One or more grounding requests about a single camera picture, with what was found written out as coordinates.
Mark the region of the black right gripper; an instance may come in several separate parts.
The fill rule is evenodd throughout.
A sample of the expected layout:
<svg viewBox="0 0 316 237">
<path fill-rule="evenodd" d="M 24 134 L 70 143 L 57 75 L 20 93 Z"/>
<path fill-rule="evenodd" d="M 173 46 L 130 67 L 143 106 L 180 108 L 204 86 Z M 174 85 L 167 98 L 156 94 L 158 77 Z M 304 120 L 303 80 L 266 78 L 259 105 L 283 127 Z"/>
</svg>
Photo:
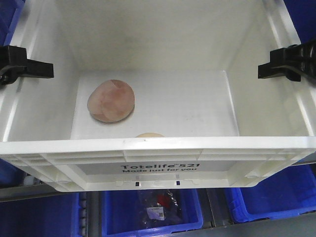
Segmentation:
<svg viewBox="0 0 316 237">
<path fill-rule="evenodd" d="M 269 79 L 286 77 L 290 81 L 300 82 L 301 71 L 313 86 L 316 85 L 316 39 L 301 45 L 291 45 L 270 52 L 270 61 L 258 66 L 258 78 Z"/>
</svg>

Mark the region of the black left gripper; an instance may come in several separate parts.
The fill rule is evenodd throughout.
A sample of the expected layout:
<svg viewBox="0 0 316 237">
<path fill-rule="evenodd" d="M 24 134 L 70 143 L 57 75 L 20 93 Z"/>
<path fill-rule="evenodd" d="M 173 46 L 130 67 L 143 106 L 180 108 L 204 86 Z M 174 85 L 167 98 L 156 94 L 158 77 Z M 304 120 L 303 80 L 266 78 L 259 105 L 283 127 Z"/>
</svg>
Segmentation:
<svg viewBox="0 0 316 237">
<path fill-rule="evenodd" d="M 54 66 L 51 63 L 28 59 L 25 48 L 1 46 L 0 84 L 12 84 L 18 77 L 51 79 L 54 78 Z"/>
</svg>

